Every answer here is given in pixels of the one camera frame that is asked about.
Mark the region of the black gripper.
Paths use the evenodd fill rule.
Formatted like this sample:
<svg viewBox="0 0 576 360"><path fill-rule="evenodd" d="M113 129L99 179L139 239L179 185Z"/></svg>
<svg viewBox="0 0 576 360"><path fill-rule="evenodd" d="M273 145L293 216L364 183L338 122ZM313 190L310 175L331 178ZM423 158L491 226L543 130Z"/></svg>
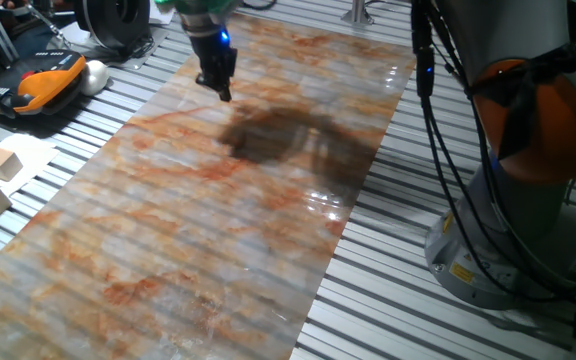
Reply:
<svg viewBox="0 0 576 360"><path fill-rule="evenodd" d="M200 63L195 83L215 92L223 102L230 102L230 80L234 75L237 49L231 46L225 27L205 36L190 36L192 48Z"/></svg>

